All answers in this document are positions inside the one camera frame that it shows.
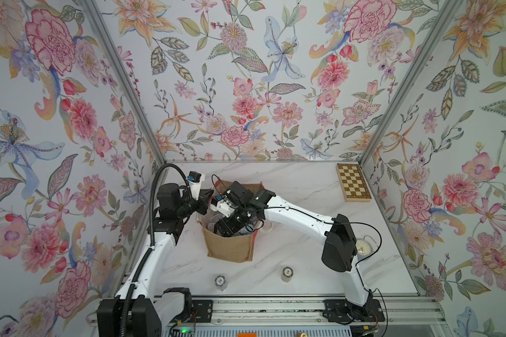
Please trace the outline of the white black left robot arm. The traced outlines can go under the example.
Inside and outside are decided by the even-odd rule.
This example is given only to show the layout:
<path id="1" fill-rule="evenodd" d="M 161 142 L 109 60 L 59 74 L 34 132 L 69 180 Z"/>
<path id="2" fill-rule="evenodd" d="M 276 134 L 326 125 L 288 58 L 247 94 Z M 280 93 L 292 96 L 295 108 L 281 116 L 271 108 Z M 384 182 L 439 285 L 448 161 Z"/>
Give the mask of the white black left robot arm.
<path id="1" fill-rule="evenodd" d="M 193 318 L 187 288 L 169 288 L 158 295 L 157 276 L 177 246 L 194 213 L 206 214 L 213 190 L 202 188 L 205 175 L 185 174 L 175 164 L 155 173 L 148 198 L 148 233 L 142 255 L 111 299 L 96 311 L 100 336 L 163 336 Z"/>

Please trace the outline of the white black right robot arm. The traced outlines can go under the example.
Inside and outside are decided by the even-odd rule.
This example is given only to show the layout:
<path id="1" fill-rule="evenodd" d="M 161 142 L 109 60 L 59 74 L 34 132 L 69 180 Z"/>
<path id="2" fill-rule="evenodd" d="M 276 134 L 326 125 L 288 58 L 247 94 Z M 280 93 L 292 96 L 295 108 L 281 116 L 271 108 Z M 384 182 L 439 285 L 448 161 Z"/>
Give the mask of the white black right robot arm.
<path id="1" fill-rule="evenodd" d="M 379 249 L 357 238 L 354 222 L 338 214 L 331 218 L 294 205 L 264 188 L 257 192 L 233 182 L 222 194 L 212 198 L 210 208 L 221 214 L 214 225 L 216 234 L 231 237 L 250 223 L 280 223 L 293 228 L 323 245 L 322 263 L 339 276 L 344 300 L 327 300 L 324 316 L 331 322 L 385 321 L 381 303 L 374 298 L 360 274 L 359 263 L 367 261 Z"/>

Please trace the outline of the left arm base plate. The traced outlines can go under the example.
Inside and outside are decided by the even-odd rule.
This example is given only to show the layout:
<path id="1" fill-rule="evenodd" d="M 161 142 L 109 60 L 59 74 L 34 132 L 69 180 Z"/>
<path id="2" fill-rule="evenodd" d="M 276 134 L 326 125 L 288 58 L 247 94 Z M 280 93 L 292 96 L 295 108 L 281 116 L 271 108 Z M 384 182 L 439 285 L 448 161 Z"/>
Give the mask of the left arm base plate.
<path id="1" fill-rule="evenodd" d="M 164 304 L 159 310 L 160 321 L 164 326 L 179 322 L 210 323 L 213 314 L 213 300 L 193 300 L 174 309 L 171 304 Z"/>

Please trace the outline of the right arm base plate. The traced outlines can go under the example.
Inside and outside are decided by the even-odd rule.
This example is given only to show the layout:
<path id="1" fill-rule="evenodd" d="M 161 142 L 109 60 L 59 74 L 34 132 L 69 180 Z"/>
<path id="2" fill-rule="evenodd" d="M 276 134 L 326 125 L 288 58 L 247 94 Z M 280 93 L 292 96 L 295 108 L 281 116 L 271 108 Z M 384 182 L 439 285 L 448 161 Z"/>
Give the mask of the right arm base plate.
<path id="1" fill-rule="evenodd" d="M 350 303 L 346 299 L 324 300 L 323 317 L 329 322 L 351 324 L 354 322 L 379 323 L 386 317 L 379 300 L 369 299 L 364 306 Z"/>

